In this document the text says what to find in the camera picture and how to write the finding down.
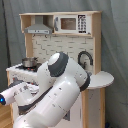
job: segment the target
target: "handle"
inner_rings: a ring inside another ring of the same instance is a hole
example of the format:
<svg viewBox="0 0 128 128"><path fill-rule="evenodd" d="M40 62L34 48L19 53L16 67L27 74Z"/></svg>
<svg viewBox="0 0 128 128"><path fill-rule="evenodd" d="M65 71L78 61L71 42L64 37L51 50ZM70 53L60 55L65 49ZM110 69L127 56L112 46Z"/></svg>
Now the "handle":
<svg viewBox="0 0 128 128"><path fill-rule="evenodd" d="M34 57L34 60L38 61L38 57Z"/></svg>
<svg viewBox="0 0 128 128"><path fill-rule="evenodd" d="M56 17L55 19L54 19L54 28L55 28L55 31L58 31L58 27L57 27L57 22L58 21L58 17Z"/></svg>

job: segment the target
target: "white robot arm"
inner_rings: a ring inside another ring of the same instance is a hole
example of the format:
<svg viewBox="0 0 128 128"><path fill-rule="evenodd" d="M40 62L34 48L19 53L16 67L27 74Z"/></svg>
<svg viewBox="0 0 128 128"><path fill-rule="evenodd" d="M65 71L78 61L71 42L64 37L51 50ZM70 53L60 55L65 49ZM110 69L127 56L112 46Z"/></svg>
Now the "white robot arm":
<svg viewBox="0 0 128 128"><path fill-rule="evenodd" d="M62 52L39 67L37 79L39 92L34 97L23 81L0 94L3 105L16 102L20 111L27 111L15 120L13 128L56 126L90 83L85 70Z"/></svg>

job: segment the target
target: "microwave door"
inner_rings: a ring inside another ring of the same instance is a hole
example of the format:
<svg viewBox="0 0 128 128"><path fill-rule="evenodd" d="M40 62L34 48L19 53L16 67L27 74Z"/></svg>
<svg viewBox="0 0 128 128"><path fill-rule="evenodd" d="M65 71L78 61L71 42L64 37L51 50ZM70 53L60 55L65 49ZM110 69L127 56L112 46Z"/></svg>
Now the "microwave door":
<svg viewBox="0 0 128 128"><path fill-rule="evenodd" d="M55 33L78 33L77 15L55 16Z"/></svg>

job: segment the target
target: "gray wall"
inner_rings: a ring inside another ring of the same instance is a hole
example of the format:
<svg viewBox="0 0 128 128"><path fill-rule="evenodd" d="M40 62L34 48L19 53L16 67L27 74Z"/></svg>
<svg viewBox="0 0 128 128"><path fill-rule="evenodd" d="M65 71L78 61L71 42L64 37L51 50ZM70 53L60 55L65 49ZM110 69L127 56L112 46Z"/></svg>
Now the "gray wall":
<svg viewBox="0 0 128 128"><path fill-rule="evenodd" d="M7 88L8 67L6 36L5 36L5 20L3 16L2 1L0 1L0 92Z"/></svg>
<svg viewBox="0 0 128 128"><path fill-rule="evenodd" d="M115 77L106 88L106 121L128 128L128 0L4 0L12 65L25 56L19 13L102 12L102 70Z"/></svg>

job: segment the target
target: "shelf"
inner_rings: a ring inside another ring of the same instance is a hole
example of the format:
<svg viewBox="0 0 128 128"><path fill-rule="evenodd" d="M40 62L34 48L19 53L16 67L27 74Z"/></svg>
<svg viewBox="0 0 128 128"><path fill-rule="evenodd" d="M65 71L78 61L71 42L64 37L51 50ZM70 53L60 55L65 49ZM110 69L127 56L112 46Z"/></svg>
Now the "shelf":
<svg viewBox="0 0 128 128"><path fill-rule="evenodd" d="M77 34L77 33L52 33L53 35L69 35L69 36L86 36L86 37L92 37L92 35L90 34Z"/></svg>
<svg viewBox="0 0 128 128"><path fill-rule="evenodd" d="M114 81L114 77L104 71L100 71L96 75L91 75L90 78L91 81L88 89L104 88L111 85Z"/></svg>
<svg viewBox="0 0 128 128"><path fill-rule="evenodd" d="M46 12L46 13L24 13L24 14L19 14L20 16L22 15L56 15L56 14L61 14L61 15L72 15L72 14L95 14L95 13L102 13L102 11L81 11L81 12Z"/></svg>

